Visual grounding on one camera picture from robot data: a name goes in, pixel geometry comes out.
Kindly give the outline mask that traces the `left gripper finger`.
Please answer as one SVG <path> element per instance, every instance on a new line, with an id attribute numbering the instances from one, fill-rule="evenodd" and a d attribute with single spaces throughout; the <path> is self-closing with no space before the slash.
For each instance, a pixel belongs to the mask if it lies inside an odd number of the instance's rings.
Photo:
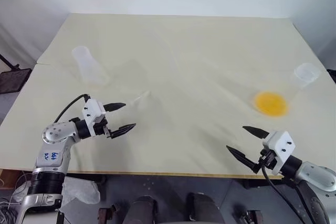
<path id="1" fill-rule="evenodd" d="M 124 107 L 124 103 L 108 103 L 103 106 L 104 110 L 107 112 L 116 111 Z"/>
<path id="2" fill-rule="evenodd" d="M 119 127 L 117 130 L 115 131 L 111 131 L 109 130 L 109 137 L 111 139 L 113 138 L 117 138 L 119 136 L 122 136 L 122 135 L 125 135 L 127 134 L 130 130 L 132 130 L 134 127 L 136 126 L 136 123 L 133 123 L 133 124 L 127 124 L 127 125 L 124 125 L 122 127 Z"/>

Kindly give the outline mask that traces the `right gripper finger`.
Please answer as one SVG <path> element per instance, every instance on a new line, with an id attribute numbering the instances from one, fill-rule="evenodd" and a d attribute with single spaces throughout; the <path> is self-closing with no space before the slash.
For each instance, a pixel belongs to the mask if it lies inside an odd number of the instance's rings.
<path id="1" fill-rule="evenodd" d="M 248 131 L 250 134 L 254 135 L 257 138 L 260 139 L 265 139 L 269 133 L 267 131 L 264 131 L 262 129 L 253 127 L 253 126 L 243 126 L 243 129 L 245 129 L 246 131 Z"/>
<path id="2" fill-rule="evenodd" d="M 246 155 L 239 150 L 226 146 L 226 148 L 229 150 L 229 152 L 242 164 L 247 166 L 249 169 L 251 169 L 254 173 L 258 173 L 260 170 L 260 164 L 254 163 L 253 161 L 249 160 Z"/>

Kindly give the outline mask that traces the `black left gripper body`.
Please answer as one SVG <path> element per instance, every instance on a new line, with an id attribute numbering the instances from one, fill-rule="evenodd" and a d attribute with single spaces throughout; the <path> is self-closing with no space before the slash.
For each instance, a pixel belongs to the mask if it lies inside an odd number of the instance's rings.
<path id="1" fill-rule="evenodd" d="M 112 138 L 111 130 L 108 128 L 108 121 L 104 116 L 102 120 L 93 125 L 95 136 L 105 135 L 106 138 Z"/>

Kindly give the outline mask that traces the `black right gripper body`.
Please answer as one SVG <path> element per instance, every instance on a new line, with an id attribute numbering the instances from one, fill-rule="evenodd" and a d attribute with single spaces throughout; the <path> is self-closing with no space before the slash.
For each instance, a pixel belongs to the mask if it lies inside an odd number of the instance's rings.
<path id="1" fill-rule="evenodd" d="M 262 149 L 261 157 L 259 158 L 259 164 L 261 166 L 265 166 L 268 169 L 274 169 L 275 165 L 277 164 L 276 161 L 276 153 L 269 149 Z"/>

